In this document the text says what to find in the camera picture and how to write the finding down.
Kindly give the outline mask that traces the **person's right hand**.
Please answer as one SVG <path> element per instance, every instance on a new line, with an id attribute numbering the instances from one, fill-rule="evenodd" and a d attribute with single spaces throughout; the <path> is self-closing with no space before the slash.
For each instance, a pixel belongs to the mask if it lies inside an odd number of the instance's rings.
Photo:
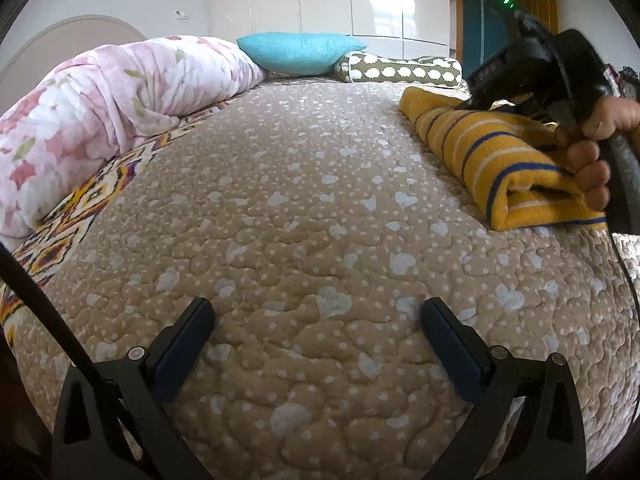
<path id="1" fill-rule="evenodd" d="M 611 199 L 608 182 L 611 181 L 612 170 L 602 158 L 600 142 L 614 133 L 623 133 L 639 155 L 639 122 L 640 105 L 637 101 L 602 96 L 579 127 L 574 130 L 555 129 L 556 142 L 566 151 L 568 166 L 592 210 L 604 211 Z"/>

